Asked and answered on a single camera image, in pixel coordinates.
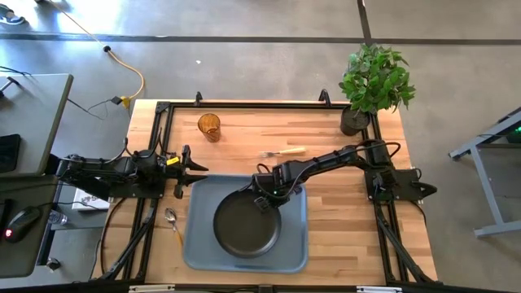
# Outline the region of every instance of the gray tray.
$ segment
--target gray tray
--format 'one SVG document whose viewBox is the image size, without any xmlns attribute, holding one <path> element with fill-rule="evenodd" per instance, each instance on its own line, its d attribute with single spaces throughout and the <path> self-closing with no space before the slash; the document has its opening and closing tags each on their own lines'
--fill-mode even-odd
<svg viewBox="0 0 521 293">
<path fill-rule="evenodd" d="M 308 222 L 306 190 L 292 195 L 280 207 L 281 234 L 264 255 L 244 259 L 232 256 L 217 242 L 213 215 L 231 192 L 249 184 L 251 176 L 210 175 L 197 181 L 190 193 L 183 259 L 192 269 L 258 273 L 298 273 L 308 262 Z"/>
</svg>

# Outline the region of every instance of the gray floor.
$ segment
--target gray floor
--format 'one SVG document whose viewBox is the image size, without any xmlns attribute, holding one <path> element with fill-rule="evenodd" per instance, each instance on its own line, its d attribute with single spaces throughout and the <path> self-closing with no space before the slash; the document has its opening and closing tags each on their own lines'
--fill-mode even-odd
<svg viewBox="0 0 521 293">
<path fill-rule="evenodd" d="M 30 23 L 0 26 L 0 33 L 80 33 L 49 4 L 2 0 Z M 143 2 L 68 0 L 58 4 L 96 33 L 191 36 L 361 37 L 354 0 Z M 366 0 L 374 37 L 520 38 L 521 2 L 514 0 Z M 334 100 L 348 54 L 357 45 L 117 42 L 112 49 L 142 70 L 141 98 L 314 100 L 327 88 Z M 411 64 L 418 88 L 410 110 L 401 111 L 413 164 L 439 191 L 424 209 L 441 281 L 459 286 L 519 291 L 521 233 L 476 239 L 473 229 L 493 223 L 471 160 L 447 153 L 519 107 L 519 46 L 395 46 Z M 112 62 L 94 42 L 0 41 L 0 64 L 33 73 L 71 73 L 70 98 L 86 107 L 131 94 L 138 78 Z M 119 149 L 129 118 L 108 104 L 97 120 L 68 104 L 54 153 L 108 157 Z M 96 113 L 104 115 L 102 107 Z M 80 135 L 86 131 L 88 137 Z M 506 203 L 519 219 L 519 202 Z M 63 270 L 38 268 L 32 284 L 85 280 L 99 231 L 59 232 L 51 255 Z M 0 280 L 0 287 L 25 280 Z"/>
</svg>

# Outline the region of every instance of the spoon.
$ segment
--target spoon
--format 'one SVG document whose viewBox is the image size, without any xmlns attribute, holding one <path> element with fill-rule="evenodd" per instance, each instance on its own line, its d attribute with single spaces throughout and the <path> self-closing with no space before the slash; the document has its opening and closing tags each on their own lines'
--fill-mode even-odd
<svg viewBox="0 0 521 293">
<path fill-rule="evenodd" d="M 182 246 L 182 236 L 181 236 L 181 233 L 179 232 L 179 230 L 177 229 L 177 226 L 176 226 L 176 221 L 177 221 L 177 214 L 176 214 L 176 211 L 174 211 L 172 208 L 166 208 L 164 210 L 164 219 L 172 224 L 172 230 L 173 232 L 177 232 L 177 240 L 179 240 L 179 244 L 181 244 Z"/>
</svg>

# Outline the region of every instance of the wooden table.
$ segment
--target wooden table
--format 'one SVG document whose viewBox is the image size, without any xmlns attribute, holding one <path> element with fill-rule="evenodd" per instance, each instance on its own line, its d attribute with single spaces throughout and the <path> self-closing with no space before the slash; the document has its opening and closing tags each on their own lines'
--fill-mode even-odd
<svg viewBox="0 0 521 293">
<path fill-rule="evenodd" d="M 157 102 L 157 100 L 136 102 L 128 134 L 130 151 L 147 149 Z M 212 112 L 221 119 L 222 135 L 218 143 L 207 142 L 197 129 L 197 120 L 207 112 Z M 257 163 L 273 166 L 290 159 L 306 160 L 360 142 L 360 134 L 347 137 L 340 132 L 339 120 L 340 110 L 178 108 L 173 115 L 168 150 L 180 154 L 182 145 L 189 144 L 192 159 L 209 168 L 210 173 L 252 174 L 256 171 Z M 393 157 L 395 166 L 408 168 L 409 152 L 400 114 L 381 111 L 379 123 L 384 140 L 399 142 L 402 145 L 401 150 Z M 277 151 L 302 146 L 307 148 L 307 152 L 303 155 L 267 159 L 259 156 L 259 151 Z M 165 208 L 174 208 L 178 214 L 178 228 L 181 232 L 184 231 L 190 187 L 185 188 L 183 199 L 175 199 L 173 197 L 175 182 L 175 180 L 167 182 L 165 197 L 160 201 L 155 219 L 147 283 L 273 285 L 383 285 L 385 283 L 374 209 L 366 199 L 363 172 L 357 168 L 339 168 L 312 177 L 305 183 L 308 192 L 309 262 L 302 272 L 296 274 L 227 273 L 190 269 L 182 259 L 182 249 L 175 239 L 172 226 L 163 217 Z M 104 248 L 106 266 L 112 264 L 129 241 L 135 206 L 136 200 L 127 200 L 112 218 Z M 408 202 L 397 202 L 396 211 L 402 242 L 422 270 L 429 277 L 436 279 L 422 214 Z M 132 276 L 136 274 L 141 247 L 142 242 L 134 258 Z M 398 276 L 396 253 L 391 249 L 389 254 L 395 276 Z M 94 276 L 99 275 L 98 261 Z"/>
</svg>

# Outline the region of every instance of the black frying pan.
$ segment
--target black frying pan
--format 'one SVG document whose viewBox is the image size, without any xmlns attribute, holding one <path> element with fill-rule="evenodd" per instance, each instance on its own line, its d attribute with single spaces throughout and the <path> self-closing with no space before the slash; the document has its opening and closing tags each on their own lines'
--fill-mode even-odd
<svg viewBox="0 0 521 293">
<path fill-rule="evenodd" d="M 281 229 L 278 208 L 261 211 L 252 190 L 237 190 L 226 196 L 213 216 L 213 233 L 232 256 L 262 256 L 277 242 Z"/>
</svg>

